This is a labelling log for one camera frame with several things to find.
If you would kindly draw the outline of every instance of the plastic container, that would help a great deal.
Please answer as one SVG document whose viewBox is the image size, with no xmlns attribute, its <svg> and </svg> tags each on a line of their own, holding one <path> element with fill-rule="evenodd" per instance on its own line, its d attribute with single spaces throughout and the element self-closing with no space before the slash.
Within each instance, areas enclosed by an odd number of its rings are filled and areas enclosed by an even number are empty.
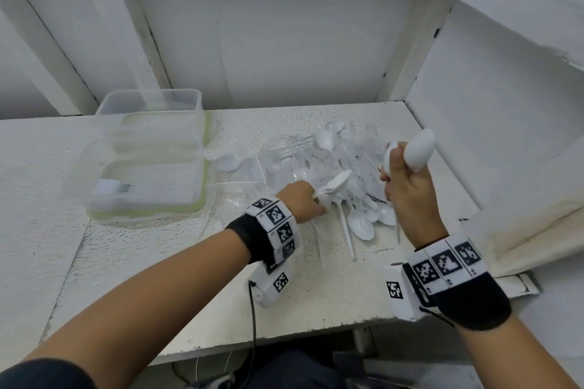
<svg viewBox="0 0 584 389">
<path fill-rule="evenodd" d="M 155 146 L 120 152 L 98 140 L 82 151 L 65 196 L 84 205 L 95 220 L 157 219 L 200 209 L 209 175 L 200 143 L 192 151 Z"/>
<path fill-rule="evenodd" d="M 206 144 L 213 121 L 198 90 L 119 90 L 110 92 L 94 124 L 120 150 L 171 143 Z"/>
</svg>

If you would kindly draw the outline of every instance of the white table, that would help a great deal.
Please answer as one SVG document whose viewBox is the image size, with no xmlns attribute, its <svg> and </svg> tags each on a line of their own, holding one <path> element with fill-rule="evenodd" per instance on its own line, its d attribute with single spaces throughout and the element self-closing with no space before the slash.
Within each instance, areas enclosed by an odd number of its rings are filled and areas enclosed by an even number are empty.
<svg viewBox="0 0 584 389">
<path fill-rule="evenodd" d="M 376 125 L 387 136 L 410 139 L 420 126 L 402 102 L 298 106 L 217 111 L 219 132 L 207 146 L 211 157 L 239 146 L 258 151 L 280 134 L 313 133 L 340 118 Z M 104 225 L 65 201 L 62 184 L 81 150 L 100 137 L 91 117 L 0 121 L 0 369 L 20 360 L 39 341 L 88 304 L 145 267 L 191 245 L 201 218 Z M 442 158 L 430 159 L 440 212 L 449 229 L 477 208 Z M 354 239 L 350 259 L 336 213 L 327 216 L 330 237 L 323 270 L 316 244 L 295 253 L 297 278 L 278 304 L 256 311 L 258 339 L 305 335 L 392 318 L 387 289 L 366 260 L 383 251 L 404 259 L 411 246 L 388 227 L 376 239 Z M 252 340 L 247 267 L 162 351 L 155 362 L 235 349 Z"/>
</svg>

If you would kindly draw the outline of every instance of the hand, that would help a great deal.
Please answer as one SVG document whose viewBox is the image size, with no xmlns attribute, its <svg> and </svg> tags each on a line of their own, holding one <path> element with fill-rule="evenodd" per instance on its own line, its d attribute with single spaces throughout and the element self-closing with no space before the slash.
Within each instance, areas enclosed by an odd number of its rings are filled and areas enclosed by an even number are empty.
<svg viewBox="0 0 584 389">
<path fill-rule="evenodd" d="M 385 183 L 385 197 L 395 209 L 395 215 L 406 237 L 416 248 L 447 237 L 448 231 L 438 211 L 432 176 L 425 166 L 412 172 L 404 161 L 406 143 L 399 142 L 390 153 L 390 177 L 381 169 L 380 179 Z"/>
<path fill-rule="evenodd" d="M 287 185 L 276 197 L 278 197 L 290 209 L 296 223 L 306 223 L 315 217 L 322 216 L 326 212 L 323 205 L 319 205 L 312 198 L 314 188 L 308 182 L 301 180 Z"/>
</svg>

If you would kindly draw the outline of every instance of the person's right arm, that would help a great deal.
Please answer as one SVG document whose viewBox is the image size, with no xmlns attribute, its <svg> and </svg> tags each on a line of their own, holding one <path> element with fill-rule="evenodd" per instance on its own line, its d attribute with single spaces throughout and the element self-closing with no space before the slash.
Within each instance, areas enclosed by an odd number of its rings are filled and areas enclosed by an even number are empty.
<svg viewBox="0 0 584 389">
<path fill-rule="evenodd" d="M 410 172 L 405 143 L 391 151 L 391 179 L 381 171 L 385 195 L 415 248 L 447 237 L 427 167 Z M 578 385 L 515 315 L 489 331 L 456 326 L 486 389 L 578 389 Z"/>
</svg>

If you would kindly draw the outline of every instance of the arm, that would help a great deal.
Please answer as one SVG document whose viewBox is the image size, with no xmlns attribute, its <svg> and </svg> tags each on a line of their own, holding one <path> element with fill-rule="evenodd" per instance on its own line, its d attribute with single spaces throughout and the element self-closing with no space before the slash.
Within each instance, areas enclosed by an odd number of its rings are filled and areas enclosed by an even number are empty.
<svg viewBox="0 0 584 389">
<path fill-rule="evenodd" d="M 297 182 L 277 197 L 303 223 L 325 212 L 313 192 Z M 64 359 L 83 368 L 99 389 L 126 388 L 250 258 L 234 231 L 219 232 L 121 283 L 25 360 Z"/>
<path fill-rule="evenodd" d="M 432 177 L 427 167 L 410 172 L 404 163 L 405 143 L 391 151 L 390 179 L 385 181 L 385 195 L 394 204 L 395 213 L 406 236 L 415 248 L 447 237 Z M 490 331 L 470 331 L 456 327 L 479 377 L 487 389 L 577 389 L 576 383 L 544 349 L 515 315 Z"/>
</svg>

